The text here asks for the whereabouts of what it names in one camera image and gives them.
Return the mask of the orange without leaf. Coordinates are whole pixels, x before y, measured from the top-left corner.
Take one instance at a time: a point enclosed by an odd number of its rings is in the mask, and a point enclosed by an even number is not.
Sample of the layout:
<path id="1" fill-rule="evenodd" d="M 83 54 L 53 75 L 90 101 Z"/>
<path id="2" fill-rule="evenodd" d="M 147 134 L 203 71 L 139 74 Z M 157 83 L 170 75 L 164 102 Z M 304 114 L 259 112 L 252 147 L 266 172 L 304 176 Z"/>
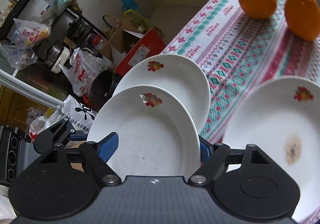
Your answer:
<path id="1" fill-rule="evenodd" d="M 286 0 L 284 6 L 288 29 L 305 41 L 319 35 L 319 5 L 316 0 Z"/>

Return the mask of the red cardboard box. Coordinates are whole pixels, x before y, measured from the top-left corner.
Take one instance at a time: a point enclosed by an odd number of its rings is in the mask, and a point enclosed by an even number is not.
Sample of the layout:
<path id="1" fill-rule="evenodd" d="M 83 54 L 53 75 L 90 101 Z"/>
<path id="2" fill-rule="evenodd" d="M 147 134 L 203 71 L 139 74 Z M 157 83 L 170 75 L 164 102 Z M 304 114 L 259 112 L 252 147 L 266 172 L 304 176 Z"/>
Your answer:
<path id="1" fill-rule="evenodd" d="M 116 66 L 114 72 L 120 76 L 124 76 L 135 65 L 146 58 L 158 55 L 164 48 L 164 42 L 156 30 L 152 28 L 135 44 L 120 64 Z"/>

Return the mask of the patterned tablecloth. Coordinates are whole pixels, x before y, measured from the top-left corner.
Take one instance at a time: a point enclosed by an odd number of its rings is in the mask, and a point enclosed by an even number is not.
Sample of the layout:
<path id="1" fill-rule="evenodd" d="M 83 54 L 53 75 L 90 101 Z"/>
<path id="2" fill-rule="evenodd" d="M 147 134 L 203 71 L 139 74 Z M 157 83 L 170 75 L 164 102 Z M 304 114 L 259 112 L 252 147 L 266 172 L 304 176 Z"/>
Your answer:
<path id="1" fill-rule="evenodd" d="M 201 136 L 223 142 L 227 124 L 249 92 L 282 76 L 319 84 L 319 40 L 304 41 L 287 27 L 286 0 L 266 20 L 248 17 L 238 0 L 209 0 L 166 46 L 204 71 L 211 105 Z"/>

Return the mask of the white plate with burn spot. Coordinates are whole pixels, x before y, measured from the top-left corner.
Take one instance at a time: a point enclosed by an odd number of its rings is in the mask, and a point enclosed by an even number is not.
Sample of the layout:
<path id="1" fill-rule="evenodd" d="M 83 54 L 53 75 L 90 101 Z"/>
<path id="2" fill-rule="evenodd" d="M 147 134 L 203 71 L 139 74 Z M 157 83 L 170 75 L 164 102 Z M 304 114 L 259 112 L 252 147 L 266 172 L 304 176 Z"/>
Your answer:
<path id="1" fill-rule="evenodd" d="M 319 223 L 319 84 L 282 76 L 254 87 L 222 140 L 231 148 L 261 148 L 300 188 L 293 219 Z"/>

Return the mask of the blue thermos bottle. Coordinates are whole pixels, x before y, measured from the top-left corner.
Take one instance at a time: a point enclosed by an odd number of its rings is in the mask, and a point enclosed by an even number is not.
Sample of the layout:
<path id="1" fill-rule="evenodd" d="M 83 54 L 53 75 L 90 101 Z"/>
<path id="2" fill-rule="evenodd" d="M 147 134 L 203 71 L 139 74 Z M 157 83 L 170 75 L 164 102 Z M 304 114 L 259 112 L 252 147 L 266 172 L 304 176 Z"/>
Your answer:
<path id="1" fill-rule="evenodd" d="M 128 11 L 130 9 L 136 10 L 138 8 L 138 4 L 135 2 L 135 0 L 121 0 L 122 2 L 122 10 Z"/>

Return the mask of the wicker basket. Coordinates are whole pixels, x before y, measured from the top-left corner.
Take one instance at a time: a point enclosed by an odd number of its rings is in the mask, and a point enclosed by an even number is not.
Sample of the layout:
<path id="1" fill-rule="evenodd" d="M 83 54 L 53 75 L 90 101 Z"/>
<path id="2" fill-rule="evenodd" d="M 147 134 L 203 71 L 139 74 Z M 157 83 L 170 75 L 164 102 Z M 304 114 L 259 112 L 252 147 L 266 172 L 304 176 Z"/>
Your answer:
<path id="1" fill-rule="evenodd" d="M 109 37 L 116 34 L 116 32 L 121 28 L 123 25 L 122 22 L 112 15 L 104 14 L 102 17 L 104 23 L 107 25 L 107 29 L 105 30 L 105 34 Z"/>

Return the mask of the black trash bin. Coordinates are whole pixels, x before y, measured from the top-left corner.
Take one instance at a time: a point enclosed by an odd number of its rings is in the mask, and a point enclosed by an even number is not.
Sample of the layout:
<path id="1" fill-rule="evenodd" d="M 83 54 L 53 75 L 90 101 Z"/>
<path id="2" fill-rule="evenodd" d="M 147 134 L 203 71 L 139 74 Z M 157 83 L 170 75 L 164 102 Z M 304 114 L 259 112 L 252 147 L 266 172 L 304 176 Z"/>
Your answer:
<path id="1" fill-rule="evenodd" d="M 100 109 L 112 97 L 121 79 L 122 77 L 114 71 L 102 71 L 91 84 L 90 102 Z"/>

